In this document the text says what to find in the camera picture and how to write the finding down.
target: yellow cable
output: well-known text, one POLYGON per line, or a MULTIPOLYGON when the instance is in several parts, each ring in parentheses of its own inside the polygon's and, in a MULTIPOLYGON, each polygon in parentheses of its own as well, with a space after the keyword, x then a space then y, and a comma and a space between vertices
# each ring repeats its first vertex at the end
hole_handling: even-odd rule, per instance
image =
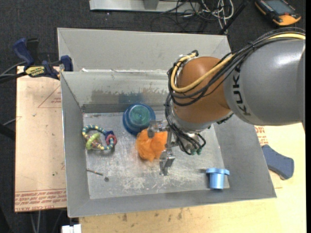
POLYGON ((175 86, 175 74, 178 70, 179 67, 174 68, 173 72, 172 72, 172 76, 171 76, 171 87, 174 91, 178 92, 178 93, 182 93, 182 92, 187 92, 189 90, 191 90, 192 88, 194 88, 195 86, 197 86, 199 83, 201 83, 204 79, 206 79, 209 75, 211 75, 213 72, 218 71, 219 69, 221 69, 229 60, 231 60, 231 58, 234 56, 231 55, 229 57, 227 57, 226 59, 224 59, 223 61, 221 61, 219 64, 217 64, 216 66, 213 67, 213 69, 211 69, 210 71, 208 71, 206 74, 204 74, 203 76, 201 76, 200 78, 198 78, 196 81, 194 81, 193 83, 187 85, 186 87, 182 87, 182 88, 178 88, 175 86))
MULTIPOLYGON (((301 40, 305 40, 306 37, 304 35, 301 34, 297 34, 297 33, 284 33, 284 34, 280 34, 280 35, 275 35, 270 37, 269 39, 274 39, 274 38, 281 38, 281 37, 290 37, 290 38, 297 38, 297 39, 301 39, 301 40)), ((193 89, 194 87, 196 87, 199 83, 201 83, 204 79, 206 79, 209 75, 211 75, 213 72, 218 71, 219 69, 221 69, 225 64, 227 64, 228 61, 230 61, 232 59, 233 55, 230 55, 229 57, 227 57, 226 59, 224 59, 222 62, 220 62, 219 64, 217 64, 216 66, 214 66, 210 71, 208 71, 206 74, 204 74, 203 76, 201 76, 200 78, 198 78, 196 81, 194 81, 193 83, 182 87, 182 88, 178 88, 175 85, 175 75, 176 72, 178 71, 178 69, 180 68, 181 63, 183 63, 185 60, 190 59, 195 57, 194 54, 191 55, 186 55, 185 57, 182 57, 179 62, 175 65, 173 71, 172 71, 172 75, 171 75, 171 87, 175 92, 178 93, 185 93, 187 91, 190 91, 191 89, 193 89)))
POLYGON ((297 33, 284 33, 284 34, 272 36, 269 39, 281 38, 281 37, 297 38, 297 39, 301 39, 301 40, 306 39, 305 35, 301 35, 301 34, 297 34, 297 33))

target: orange plush toy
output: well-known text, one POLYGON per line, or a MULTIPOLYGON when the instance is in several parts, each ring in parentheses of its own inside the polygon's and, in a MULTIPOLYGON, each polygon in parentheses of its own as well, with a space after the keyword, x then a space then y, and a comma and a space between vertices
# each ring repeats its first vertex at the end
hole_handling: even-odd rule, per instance
POLYGON ((136 150, 139 156, 148 161, 160 158, 167 141, 167 132, 156 132, 153 138, 148 137, 147 129, 142 130, 136 139, 136 150))

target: orange device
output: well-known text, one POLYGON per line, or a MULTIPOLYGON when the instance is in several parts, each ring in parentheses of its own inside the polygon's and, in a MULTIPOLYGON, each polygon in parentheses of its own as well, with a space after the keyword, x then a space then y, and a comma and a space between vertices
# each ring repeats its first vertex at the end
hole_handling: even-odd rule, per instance
POLYGON ((279 26, 291 25, 301 19, 301 15, 285 0, 256 0, 255 5, 268 20, 279 26))

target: colorful rattle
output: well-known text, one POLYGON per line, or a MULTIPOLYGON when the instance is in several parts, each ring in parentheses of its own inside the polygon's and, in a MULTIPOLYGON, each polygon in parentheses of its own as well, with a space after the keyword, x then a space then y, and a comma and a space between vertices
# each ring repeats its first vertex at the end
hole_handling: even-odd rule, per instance
POLYGON ((82 129, 82 135, 86 139, 86 149, 87 150, 110 150, 112 149, 116 143, 117 138, 114 135, 113 131, 106 131, 102 127, 97 125, 86 125, 82 129), (104 134, 107 146, 103 146, 100 141, 100 133, 87 134, 90 130, 97 130, 98 132, 104 134))

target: black carpet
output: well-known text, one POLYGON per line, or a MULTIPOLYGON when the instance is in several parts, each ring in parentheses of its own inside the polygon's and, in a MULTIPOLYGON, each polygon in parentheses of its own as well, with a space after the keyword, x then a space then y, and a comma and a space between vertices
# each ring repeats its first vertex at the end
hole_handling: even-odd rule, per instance
MULTIPOLYGON (((232 1, 235 9, 245 2, 232 1)), ((262 16, 253 2, 252 0, 247 4, 228 29, 231 50, 244 47, 248 42, 276 28, 262 16)), ((287 2, 302 15, 295 26, 305 29, 306 0, 287 2)), ((12 51, 12 45, 22 37, 39 39, 38 55, 42 60, 48 57, 52 61, 57 60, 56 29, 59 27, 201 34, 218 34, 221 30, 217 22, 205 22, 200 18, 184 20, 179 25, 175 20, 174 14, 159 17, 158 13, 91 12, 89 0, 0 0, 0 74, 20 62, 12 51)), ((15 115, 16 81, 12 80, 0 84, 0 124, 14 119, 15 115)), ((15 130, 14 123, 7 127, 15 130)), ((31 214, 14 213, 13 210, 15 142, 3 134, 0 134, 0 142, 0 233, 9 230, 14 233, 31 233, 31 214)), ((38 213, 32 215, 36 222, 38 213)), ((44 233, 51 233, 53 228, 54 232, 59 232, 60 225, 70 223, 66 211, 43 211, 40 216, 40 232, 44 233)))

